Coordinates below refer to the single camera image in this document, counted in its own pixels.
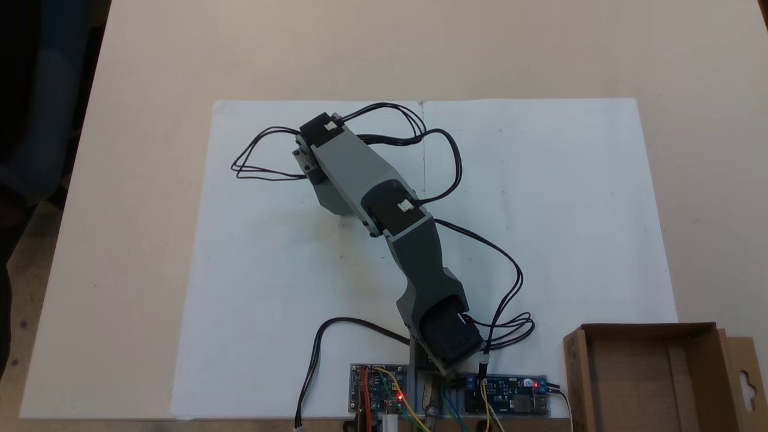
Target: hang tab hole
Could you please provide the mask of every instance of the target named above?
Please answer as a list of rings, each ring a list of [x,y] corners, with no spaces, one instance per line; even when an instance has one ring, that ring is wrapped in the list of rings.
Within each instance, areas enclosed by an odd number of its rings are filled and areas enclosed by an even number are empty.
[[[754,397],[757,389],[750,384],[750,375],[745,371],[739,372],[739,382],[741,383],[741,396],[744,398],[746,412],[751,413],[755,410]]]

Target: floor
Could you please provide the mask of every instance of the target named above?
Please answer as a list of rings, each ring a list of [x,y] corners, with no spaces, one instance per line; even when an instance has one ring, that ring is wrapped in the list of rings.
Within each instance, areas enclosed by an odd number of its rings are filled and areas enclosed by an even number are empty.
[[[8,272],[13,286],[12,305],[12,345],[11,358],[0,381],[0,430],[4,432],[288,432],[293,427],[290,420],[280,421],[208,421],[208,422],[173,422],[173,421],[86,421],[86,420],[19,420],[18,412],[22,404],[24,382],[29,369],[32,347],[38,329],[40,311],[51,270],[53,253],[56,247],[61,212],[49,204],[38,207],[24,237],[16,247],[8,263]],[[513,430],[568,430],[565,419],[530,419],[513,420]],[[401,420],[400,429],[410,431],[405,420]],[[474,422],[468,422],[474,430]],[[307,432],[338,432],[339,420],[312,420],[305,422]],[[456,423],[438,422],[440,432],[458,432]]]

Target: yellow wire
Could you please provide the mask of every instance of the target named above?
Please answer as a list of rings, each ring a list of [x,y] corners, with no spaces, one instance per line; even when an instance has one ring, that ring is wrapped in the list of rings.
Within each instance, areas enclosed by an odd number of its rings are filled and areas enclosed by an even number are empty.
[[[402,395],[402,402],[406,405],[406,408],[408,408],[408,412],[411,413],[411,415],[413,416],[413,419],[416,420],[416,423],[418,423],[419,426],[423,427],[424,430],[429,431],[429,429],[427,429],[427,426],[424,426],[424,423],[422,423],[422,421],[419,420],[419,416],[417,416],[416,413],[413,412],[413,408],[411,408],[411,406],[408,405],[408,398],[406,398],[406,394],[400,389],[400,384],[397,384],[397,377],[395,377],[395,375],[392,372],[386,369],[382,369],[381,367],[374,367],[373,370],[378,372],[384,372],[385,374],[389,375],[390,378],[392,378],[392,384],[395,386],[395,390],[397,390],[397,392]]]
[[[485,380],[482,381],[480,390],[482,391],[482,399],[485,402],[485,432],[491,430],[491,406],[488,404],[488,393],[485,391]]]

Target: white connector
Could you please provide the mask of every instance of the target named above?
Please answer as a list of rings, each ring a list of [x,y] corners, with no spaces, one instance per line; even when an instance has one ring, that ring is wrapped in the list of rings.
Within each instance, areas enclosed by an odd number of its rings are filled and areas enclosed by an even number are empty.
[[[402,200],[400,204],[397,204],[398,207],[400,207],[400,210],[405,213],[408,210],[413,210],[415,207],[413,207],[413,204],[411,204],[411,201],[408,200]]]
[[[398,416],[397,414],[384,414],[382,417],[382,432],[397,432]]]

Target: black wire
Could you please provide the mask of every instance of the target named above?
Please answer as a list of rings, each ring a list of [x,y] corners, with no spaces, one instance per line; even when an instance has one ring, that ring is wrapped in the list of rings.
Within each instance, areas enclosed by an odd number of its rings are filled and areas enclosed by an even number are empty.
[[[421,117],[419,117],[419,115],[417,115],[412,109],[403,105],[394,104],[392,102],[377,102],[375,104],[368,105],[366,107],[363,107],[353,112],[352,114],[342,117],[342,122],[351,121],[351,120],[354,120],[355,118],[358,118],[361,115],[365,115],[372,111],[385,109],[385,108],[394,109],[400,112],[403,115],[403,117],[405,117],[406,120],[408,121],[408,124],[410,125],[411,130],[413,131],[413,136],[409,138],[397,138],[397,137],[391,137],[388,135],[360,134],[358,135],[360,140],[365,142],[367,145],[386,144],[386,145],[394,145],[398,147],[405,147],[405,146],[415,145],[415,144],[418,144],[419,142],[422,142],[424,138],[428,135],[432,135],[432,134],[443,135],[445,139],[448,140],[448,143],[451,146],[451,151],[453,153],[453,160],[455,165],[455,177],[454,177],[453,183],[449,186],[448,189],[446,189],[440,195],[437,195],[432,198],[415,200],[414,204],[417,206],[421,206],[421,205],[428,204],[430,202],[434,202],[447,197],[454,190],[456,190],[463,176],[462,157],[461,157],[461,154],[459,153],[458,145],[456,144],[455,139],[447,131],[439,128],[427,130],[426,123],[424,122],[424,120]],[[266,136],[269,136],[272,134],[279,134],[279,133],[292,134],[292,135],[300,134],[300,132],[297,131],[296,129],[286,128],[283,126],[272,126],[261,131],[250,142],[250,144],[248,144],[245,150],[243,150],[243,152],[240,153],[237,159],[235,159],[235,162],[233,162],[232,165],[230,166],[230,169],[237,173],[237,178],[250,178],[250,179],[266,180],[266,181],[293,181],[293,180],[303,180],[304,178],[306,178],[304,174],[289,174],[282,171],[275,171],[268,168],[247,165],[247,162],[250,160],[250,156],[252,155],[253,150],[256,148],[256,145],[259,143],[259,141],[261,141],[261,139],[263,139]],[[264,177],[262,175],[246,175],[251,173],[274,174],[279,177],[275,178],[275,177]]]
[[[515,266],[515,272],[517,273],[515,282],[510,288],[510,290],[507,292],[507,294],[505,294],[505,296],[502,297],[502,300],[499,302],[498,307],[496,308],[496,312],[493,316],[493,320],[491,321],[490,324],[481,323],[466,314],[464,315],[465,318],[468,318],[475,324],[480,325],[482,327],[488,327],[488,338],[485,340],[485,348],[483,349],[483,353],[488,354],[491,351],[500,350],[504,347],[517,344],[518,342],[524,340],[526,337],[530,336],[536,327],[536,323],[533,321],[533,319],[531,319],[530,312],[523,312],[522,314],[519,314],[517,317],[514,317],[511,320],[506,321],[505,323],[501,323],[501,324],[498,323],[498,320],[501,317],[502,313],[504,312],[504,309],[506,309],[507,305],[510,303],[512,298],[514,298],[518,294],[518,292],[520,292],[520,289],[523,286],[523,272],[520,266],[518,265],[517,261],[515,261],[515,259],[512,258],[512,256],[510,256],[506,251],[501,249],[499,246],[496,246],[489,240],[483,238],[480,234],[470,231],[467,228],[459,227],[458,225],[452,224],[451,222],[443,221],[442,219],[435,219],[435,223],[440,224],[448,229],[456,231],[459,234],[463,234],[469,238],[472,238],[476,241],[479,241],[489,246],[490,248],[495,249],[498,253],[504,255],[505,258],[510,260],[510,262]],[[515,332],[521,330],[526,325],[528,327],[522,334],[519,334],[518,336],[515,336],[511,339],[505,340],[506,337],[513,335]],[[506,334],[503,334],[500,337],[493,337],[493,331],[497,327],[511,328],[512,330],[507,332]]]
[[[256,145],[259,144],[259,141],[261,141],[264,137],[274,134],[292,134],[292,135],[298,135],[299,131],[292,128],[286,128],[283,126],[270,126],[263,131],[259,132],[258,135],[248,144],[247,147],[245,147],[245,150],[243,150],[242,153],[240,153],[239,156],[237,156],[237,159],[235,159],[234,162],[232,162],[232,165],[230,165],[230,170],[235,171],[237,173],[237,178],[250,178],[250,179],[257,179],[257,180],[266,180],[266,181],[292,181],[292,180],[302,180],[306,178],[304,174],[289,174],[282,171],[275,171],[269,168],[262,168],[252,165],[247,165],[248,161],[250,160],[250,156],[253,153],[253,150],[256,148]],[[271,178],[271,177],[262,177],[262,176],[254,176],[254,175],[243,175],[243,173],[264,173],[264,174],[275,174],[275,175],[281,175],[282,178]]]
[[[549,393],[559,394],[565,400],[565,406],[568,408],[568,416],[570,417],[570,420],[571,420],[571,432],[572,432],[573,426],[574,426],[574,414],[573,414],[573,411],[571,410],[571,403],[568,402],[568,396],[565,396],[565,393],[563,393],[562,390],[560,390],[560,386],[558,385],[547,383],[547,386],[548,386],[547,391]]]
[[[301,392],[299,393],[299,403],[296,406],[296,416],[294,417],[294,427],[300,427],[301,422],[301,407],[304,403],[304,397],[306,397],[307,391],[310,389],[310,385],[312,384],[312,379],[315,375],[315,371],[317,370],[317,365],[319,364],[320,360],[320,342],[323,340],[323,333],[325,333],[326,329],[334,323],[338,322],[348,322],[353,324],[362,325],[363,327],[367,327],[373,331],[377,331],[380,334],[383,334],[384,336],[391,337],[392,339],[401,342],[405,345],[410,345],[410,339],[408,339],[405,336],[400,336],[399,334],[389,331],[385,329],[384,327],[380,327],[374,323],[361,320],[359,318],[349,318],[349,317],[336,317],[331,318],[328,321],[324,322],[320,328],[317,329],[317,333],[315,334],[315,342],[312,346],[312,354],[310,355],[310,367],[306,371],[306,378],[304,378],[304,385],[301,387]]]

